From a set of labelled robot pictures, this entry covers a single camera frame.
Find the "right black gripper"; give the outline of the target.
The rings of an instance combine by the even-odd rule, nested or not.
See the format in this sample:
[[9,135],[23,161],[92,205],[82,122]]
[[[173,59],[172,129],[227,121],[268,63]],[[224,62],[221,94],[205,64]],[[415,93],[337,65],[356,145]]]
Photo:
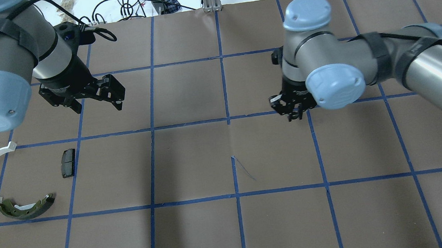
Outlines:
[[269,97],[270,107],[278,114],[288,116],[288,121],[303,118],[306,110],[315,108],[318,104],[306,88],[306,83],[282,79],[281,91],[278,95]]

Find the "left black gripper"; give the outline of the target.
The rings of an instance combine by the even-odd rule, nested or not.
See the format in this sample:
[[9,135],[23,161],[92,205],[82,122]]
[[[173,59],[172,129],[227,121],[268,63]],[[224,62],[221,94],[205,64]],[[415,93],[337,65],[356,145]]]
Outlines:
[[41,76],[34,72],[34,78],[41,83],[40,96],[51,106],[61,105],[81,114],[82,104],[78,99],[92,98],[111,103],[118,111],[123,109],[126,89],[121,82],[112,74],[95,79],[75,54],[71,54],[68,65],[56,75]]

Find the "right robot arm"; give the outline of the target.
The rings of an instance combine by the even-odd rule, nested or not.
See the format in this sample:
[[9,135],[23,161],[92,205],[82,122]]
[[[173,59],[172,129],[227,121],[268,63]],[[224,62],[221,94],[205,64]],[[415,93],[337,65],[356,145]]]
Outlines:
[[289,121],[306,110],[341,109],[366,87],[395,79],[442,110],[442,26],[408,25],[393,33],[369,32],[339,41],[330,29],[327,0],[293,0],[284,13],[284,45],[272,62],[282,70],[270,107]]

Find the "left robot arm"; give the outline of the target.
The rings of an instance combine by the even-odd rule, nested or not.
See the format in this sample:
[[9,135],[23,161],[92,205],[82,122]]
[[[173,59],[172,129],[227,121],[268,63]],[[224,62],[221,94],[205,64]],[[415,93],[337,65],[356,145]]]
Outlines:
[[21,145],[39,145],[150,132],[273,115],[268,98],[281,75],[270,55],[283,29],[276,0],[134,18],[105,26],[116,42],[97,38],[74,62],[83,78],[113,75],[126,89],[123,109],[87,98],[77,114],[51,106],[32,86],[33,57],[0,34],[0,142],[14,130]]

